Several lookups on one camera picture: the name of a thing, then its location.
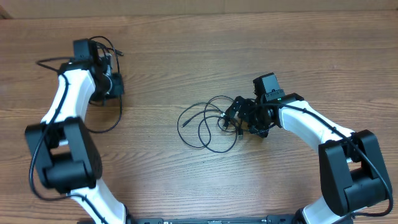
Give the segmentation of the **braided cable grey connector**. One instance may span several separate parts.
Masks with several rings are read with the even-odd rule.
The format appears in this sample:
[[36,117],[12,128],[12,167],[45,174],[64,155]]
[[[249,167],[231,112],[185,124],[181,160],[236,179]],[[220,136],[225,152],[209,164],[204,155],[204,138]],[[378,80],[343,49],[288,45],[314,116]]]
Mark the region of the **braided cable grey connector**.
[[[243,138],[242,124],[235,118],[230,118],[225,113],[221,113],[218,118],[217,125],[222,131],[227,133],[236,133],[238,139]],[[234,131],[228,131],[229,126],[232,126]]]

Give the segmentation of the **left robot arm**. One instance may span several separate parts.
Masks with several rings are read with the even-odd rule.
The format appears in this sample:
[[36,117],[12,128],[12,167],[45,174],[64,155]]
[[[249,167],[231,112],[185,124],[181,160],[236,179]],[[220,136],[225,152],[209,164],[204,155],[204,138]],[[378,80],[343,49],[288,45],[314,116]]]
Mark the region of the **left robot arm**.
[[123,99],[123,53],[110,40],[101,43],[99,36],[74,41],[73,53],[59,57],[59,68],[48,66],[48,59],[36,62],[57,74],[58,89],[40,123],[25,129],[32,156],[30,190],[47,202],[74,200],[91,223],[134,223],[127,206],[105,184],[101,156],[91,138],[94,130],[85,125],[88,105]]

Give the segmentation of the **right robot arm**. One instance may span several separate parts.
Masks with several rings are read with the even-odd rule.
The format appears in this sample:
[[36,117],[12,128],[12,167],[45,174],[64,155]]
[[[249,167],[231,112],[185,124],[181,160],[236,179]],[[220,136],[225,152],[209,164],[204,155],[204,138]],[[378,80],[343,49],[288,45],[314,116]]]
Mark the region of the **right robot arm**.
[[318,155],[322,196],[277,223],[353,223],[358,216],[384,217],[394,206],[392,185],[377,137],[355,132],[315,111],[296,93],[285,94],[274,73],[253,81],[255,99],[236,97],[221,115],[227,128],[234,118],[251,134],[267,137],[278,126],[297,135]]

